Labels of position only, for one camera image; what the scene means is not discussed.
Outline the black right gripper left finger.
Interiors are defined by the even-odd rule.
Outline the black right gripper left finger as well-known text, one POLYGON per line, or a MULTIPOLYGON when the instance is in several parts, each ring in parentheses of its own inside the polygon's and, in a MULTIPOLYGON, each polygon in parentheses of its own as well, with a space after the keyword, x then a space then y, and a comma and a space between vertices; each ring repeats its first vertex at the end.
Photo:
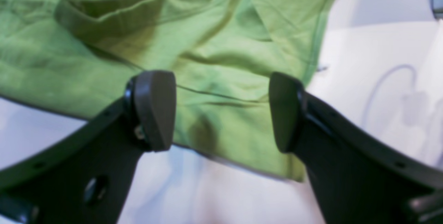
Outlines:
POLYGON ((20 224, 115 224, 146 152, 171 148, 176 78, 132 77, 124 95, 59 143, 1 170, 1 216, 20 224))

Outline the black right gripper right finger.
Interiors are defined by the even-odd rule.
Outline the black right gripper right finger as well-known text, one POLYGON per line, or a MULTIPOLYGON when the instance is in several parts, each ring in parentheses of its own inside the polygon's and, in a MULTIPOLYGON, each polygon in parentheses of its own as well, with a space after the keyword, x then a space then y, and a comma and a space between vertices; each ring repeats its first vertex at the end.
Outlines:
POLYGON ((298 79, 272 73, 275 143, 297 156, 328 224, 441 224, 442 172, 381 143, 298 79))

